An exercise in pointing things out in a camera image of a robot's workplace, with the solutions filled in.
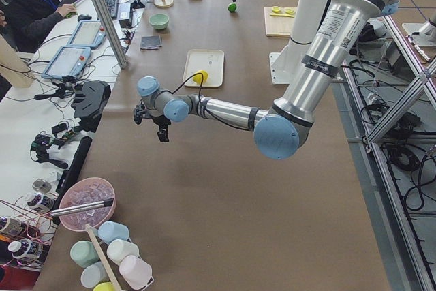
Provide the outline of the green lime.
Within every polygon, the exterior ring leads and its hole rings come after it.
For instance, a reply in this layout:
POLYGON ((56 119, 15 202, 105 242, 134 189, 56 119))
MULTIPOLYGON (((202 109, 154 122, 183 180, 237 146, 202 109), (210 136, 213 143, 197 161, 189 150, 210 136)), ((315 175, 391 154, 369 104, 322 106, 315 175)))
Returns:
POLYGON ((235 12, 236 10, 237 10, 237 5, 236 5, 235 3, 230 3, 230 4, 228 5, 228 11, 229 11, 229 12, 233 13, 233 12, 235 12))

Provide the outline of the yellow lemon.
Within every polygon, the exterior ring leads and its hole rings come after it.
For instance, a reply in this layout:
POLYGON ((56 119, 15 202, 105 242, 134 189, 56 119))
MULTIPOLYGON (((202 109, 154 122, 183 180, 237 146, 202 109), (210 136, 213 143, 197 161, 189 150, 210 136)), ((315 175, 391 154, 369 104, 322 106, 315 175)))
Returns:
POLYGON ((197 85, 203 85, 208 80, 208 72, 205 70, 198 70, 192 77, 192 80, 197 85))

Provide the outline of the cream rabbit print tray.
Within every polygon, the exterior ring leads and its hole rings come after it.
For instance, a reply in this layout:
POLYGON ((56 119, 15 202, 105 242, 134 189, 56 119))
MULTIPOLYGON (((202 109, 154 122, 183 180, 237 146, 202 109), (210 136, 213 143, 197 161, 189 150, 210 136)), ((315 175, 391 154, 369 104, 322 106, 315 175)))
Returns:
POLYGON ((199 87, 200 76, 195 76, 198 82, 189 77, 197 71, 204 70, 208 77, 202 86, 220 87, 223 83, 224 61, 225 53, 222 50, 191 49, 187 53, 182 81, 186 82, 186 87, 199 87))

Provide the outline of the bamboo cutting board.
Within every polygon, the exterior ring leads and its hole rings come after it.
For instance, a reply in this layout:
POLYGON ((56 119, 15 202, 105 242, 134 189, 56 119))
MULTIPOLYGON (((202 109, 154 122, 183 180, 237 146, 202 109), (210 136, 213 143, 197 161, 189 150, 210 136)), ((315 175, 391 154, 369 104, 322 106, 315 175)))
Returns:
MULTIPOLYGON (((295 11, 295 7, 280 7, 279 14, 286 14, 285 8, 292 8, 295 11)), ((272 13, 272 7, 264 7, 264 23, 267 37, 289 37, 294 25, 295 18, 288 17, 272 17, 269 13, 272 13)))

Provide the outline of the light green bowl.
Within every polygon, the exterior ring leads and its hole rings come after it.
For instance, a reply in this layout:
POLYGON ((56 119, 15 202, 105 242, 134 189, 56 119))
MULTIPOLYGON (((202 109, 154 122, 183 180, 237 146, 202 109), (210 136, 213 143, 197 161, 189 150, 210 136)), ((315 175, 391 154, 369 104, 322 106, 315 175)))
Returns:
POLYGON ((161 31, 168 27, 170 18, 167 14, 157 13, 149 17, 149 24, 155 30, 161 31))

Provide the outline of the metal tongs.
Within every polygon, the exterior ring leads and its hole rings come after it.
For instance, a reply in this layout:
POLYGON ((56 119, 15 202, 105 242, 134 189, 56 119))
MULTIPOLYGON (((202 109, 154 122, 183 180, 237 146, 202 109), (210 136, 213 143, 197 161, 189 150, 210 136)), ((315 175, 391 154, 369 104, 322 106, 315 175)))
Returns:
POLYGON ((105 200, 100 200, 97 202, 92 202, 88 204, 79 204, 76 206, 69 206, 62 209, 56 209, 51 211, 50 216, 51 217, 60 217, 64 215, 70 215, 73 213, 79 213, 83 211, 88 211, 92 209, 100 209, 104 207, 111 207, 114 204, 114 198, 108 198, 105 200))

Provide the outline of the pink bowl of ice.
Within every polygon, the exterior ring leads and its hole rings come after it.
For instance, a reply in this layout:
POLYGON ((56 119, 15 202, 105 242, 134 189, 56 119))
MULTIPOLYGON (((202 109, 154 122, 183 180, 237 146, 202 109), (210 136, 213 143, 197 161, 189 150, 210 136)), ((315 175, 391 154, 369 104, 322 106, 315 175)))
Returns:
POLYGON ((99 228, 113 216, 116 208, 116 197, 112 184, 100 177, 85 178, 66 191, 60 201, 59 208, 90 205, 96 202, 104 203, 107 200, 111 200, 110 206, 103 205, 99 208, 62 215, 59 218, 60 222, 69 230, 82 232, 85 231, 87 224, 93 228, 99 228))

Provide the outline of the blue cup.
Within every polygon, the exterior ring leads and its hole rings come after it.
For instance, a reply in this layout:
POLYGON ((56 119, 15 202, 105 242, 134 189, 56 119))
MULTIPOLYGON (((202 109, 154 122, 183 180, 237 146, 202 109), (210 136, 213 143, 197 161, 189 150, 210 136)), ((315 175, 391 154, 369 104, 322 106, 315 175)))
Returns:
POLYGON ((97 234, 98 237, 107 244, 117 239, 127 241, 129 239, 129 228, 124 224, 114 221, 105 221, 98 228, 97 234))

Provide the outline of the blue teach pendant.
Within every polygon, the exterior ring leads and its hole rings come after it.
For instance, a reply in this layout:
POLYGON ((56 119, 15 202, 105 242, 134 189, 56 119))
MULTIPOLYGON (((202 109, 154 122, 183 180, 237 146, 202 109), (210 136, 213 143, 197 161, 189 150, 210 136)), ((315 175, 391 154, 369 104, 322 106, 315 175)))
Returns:
POLYGON ((106 31, 100 21, 82 20, 72 33, 68 44, 98 48, 106 37, 106 31))
POLYGON ((62 80, 66 76, 81 75, 89 57, 91 48, 88 46, 62 46, 41 73, 45 79, 62 80))

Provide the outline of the pink cup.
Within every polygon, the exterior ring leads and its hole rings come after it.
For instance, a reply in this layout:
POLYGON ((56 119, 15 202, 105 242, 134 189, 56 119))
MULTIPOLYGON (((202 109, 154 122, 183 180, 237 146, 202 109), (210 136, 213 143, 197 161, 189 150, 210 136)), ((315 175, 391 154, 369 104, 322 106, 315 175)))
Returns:
POLYGON ((144 289, 154 282, 151 265, 134 255, 121 261, 119 273, 134 290, 144 289))

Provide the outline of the black computer mouse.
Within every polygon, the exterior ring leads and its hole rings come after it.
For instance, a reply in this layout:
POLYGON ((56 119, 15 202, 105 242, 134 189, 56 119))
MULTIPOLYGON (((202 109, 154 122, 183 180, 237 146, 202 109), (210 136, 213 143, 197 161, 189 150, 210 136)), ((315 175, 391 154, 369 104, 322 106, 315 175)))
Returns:
POLYGON ((80 15, 78 15, 78 17, 77 17, 77 21, 78 22, 81 22, 81 21, 88 21, 88 20, 91 20, 92 19, 92 16, 90 16, 90 15, 88 15, 88 14, 80 14, 80 15))

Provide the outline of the grey-green cup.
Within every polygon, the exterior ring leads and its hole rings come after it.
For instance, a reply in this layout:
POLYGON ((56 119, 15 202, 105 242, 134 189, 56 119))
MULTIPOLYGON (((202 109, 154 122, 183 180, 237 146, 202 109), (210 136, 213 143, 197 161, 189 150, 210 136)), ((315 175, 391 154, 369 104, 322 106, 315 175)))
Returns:
POLYGON ((97 284, 110 281, 101 262, 96 262, 85 268, 80 276, 80 282, 85 288, 94 288, 97 284))

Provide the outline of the wooden cup rack pole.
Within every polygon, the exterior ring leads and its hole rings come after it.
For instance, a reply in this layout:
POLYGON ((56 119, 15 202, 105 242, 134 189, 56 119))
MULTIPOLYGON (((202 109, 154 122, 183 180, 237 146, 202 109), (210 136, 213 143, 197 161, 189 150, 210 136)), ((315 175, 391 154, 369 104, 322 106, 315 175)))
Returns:
POLYGON ((114 289, 116 291, 122 291, 123 289, 121 288, 121 285, 118 282, 118 280, 117 280, 117 278, 116 278, 116 276, 115 276, 115 274, 114 274, 114 272, 113 272, 113 270, 112 270, 112 268, 111 268, 111 266, 110 266, 110 264, 109 264, 109 262, 108 262, 108 260, 107 260, 107 258, 105 256, 105 254, 104 254, 104 252, 103 252, 103 250, 102 250, 102 248, 101 248, 101 246, 100 246, 100 244, 99 244, 99 242, 97 240, 97 237, 96 237, 96 235, 94 233, 93 228, 89 224, 87 224, 85 226, 85 230, 86 230, 86 232, 87 232, 87 234, 88 234, 88 236, 89 236, 89 238, 90 238, 90 240, 91 240, 91 242, 92 242, 92 244, 93 244, 93 246, 94 246, 94 248, 95 248, 95 250, 97 252, 97 255, 99 256, 100 261, 103 264, 103 267, 104 267, 106 273, 108 274, 110 282, 114 286, 114 289))

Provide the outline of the seated person in black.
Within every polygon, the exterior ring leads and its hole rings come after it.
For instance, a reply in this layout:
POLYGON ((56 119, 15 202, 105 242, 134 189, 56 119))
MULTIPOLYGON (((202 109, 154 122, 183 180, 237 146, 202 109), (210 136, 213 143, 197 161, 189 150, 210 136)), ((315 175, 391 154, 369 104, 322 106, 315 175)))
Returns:
POLYGON ((20 52, 36 52, 57 23, 76 12, 77 0, 12 0, 7 23, 20 52))

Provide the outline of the aluminium frame post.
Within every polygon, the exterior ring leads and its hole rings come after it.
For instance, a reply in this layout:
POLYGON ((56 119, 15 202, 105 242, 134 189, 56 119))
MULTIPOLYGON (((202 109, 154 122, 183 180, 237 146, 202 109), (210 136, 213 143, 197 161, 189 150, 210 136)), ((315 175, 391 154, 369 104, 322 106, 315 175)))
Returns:
POLYGON ((120 40, 118 38, 118 34, 114 27, 113 21, 110 17, 105 1, 104 0, 91 0, 91 1, 94 5, 94 8, 97 12, 101 24, 106 30, 106 35, 110 43, 110 46, 112 48, 112 51, 116 57, 117 63, 119 64, 121 69, 126 68, 128 64, 127 57, 125 55, 125 51, 123 50, 123 47, 121 46, 120 40))

